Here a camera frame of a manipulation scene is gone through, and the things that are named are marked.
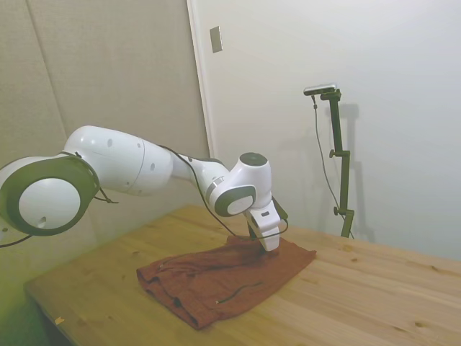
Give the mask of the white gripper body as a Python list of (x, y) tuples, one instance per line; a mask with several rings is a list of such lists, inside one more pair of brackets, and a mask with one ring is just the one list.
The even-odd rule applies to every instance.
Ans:
[(279, 226), (277, 224), (260, 226), (257, 228), (257, 240), (264, 250), (271, 252), (279, 246)]

